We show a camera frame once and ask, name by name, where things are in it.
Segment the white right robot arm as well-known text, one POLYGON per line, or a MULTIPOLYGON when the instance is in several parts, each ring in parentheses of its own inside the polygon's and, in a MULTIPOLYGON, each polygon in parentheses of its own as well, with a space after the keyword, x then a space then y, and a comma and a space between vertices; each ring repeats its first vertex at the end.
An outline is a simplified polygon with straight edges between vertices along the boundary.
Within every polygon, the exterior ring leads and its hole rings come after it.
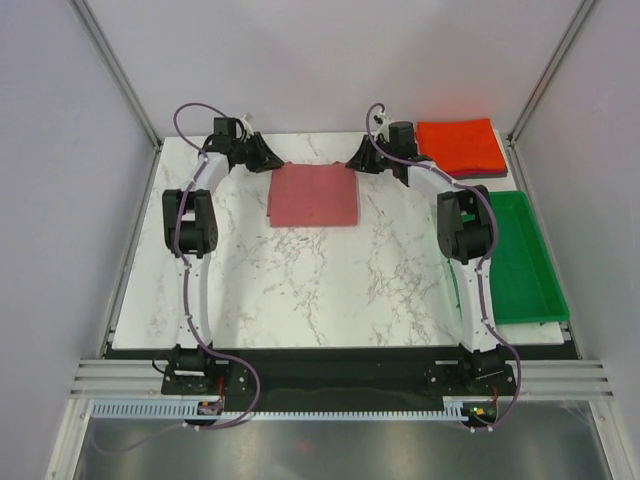
POLYGON ((499 231, 486 188, 463 185, 426 158, 396 158, 369 134, 347 167, 368 174, 392 170, 404 185, 435 203, 437 242, 453 271, 461 311, 460 344, 469 356, 492 354, 500 341, 489 273, 499 231))

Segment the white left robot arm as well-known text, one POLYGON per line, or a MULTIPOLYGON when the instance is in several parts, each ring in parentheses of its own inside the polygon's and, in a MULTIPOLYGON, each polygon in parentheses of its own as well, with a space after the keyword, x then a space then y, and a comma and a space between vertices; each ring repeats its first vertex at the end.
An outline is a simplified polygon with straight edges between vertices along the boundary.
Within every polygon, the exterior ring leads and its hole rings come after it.
POLYGON ((176 346, 225 361, 236 358, 213 349, 208 319, 209 268, 219 240, 212 196, 237 165, 265 173, 283 167, 284 161, 259 132, 244 138, 212 134, 183 186, 162 194, 165 245, 176 259, 180 282, 176 346))

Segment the pink t shirt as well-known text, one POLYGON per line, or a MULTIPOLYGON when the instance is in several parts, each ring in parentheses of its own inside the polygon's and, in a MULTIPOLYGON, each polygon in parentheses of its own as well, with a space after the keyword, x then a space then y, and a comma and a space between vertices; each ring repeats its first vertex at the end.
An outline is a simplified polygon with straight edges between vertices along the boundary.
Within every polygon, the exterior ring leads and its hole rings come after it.
POLYGON ((272 228, 356 226, 356 173, 343 163, 286 163, 272 173, 267 217, 272 228))

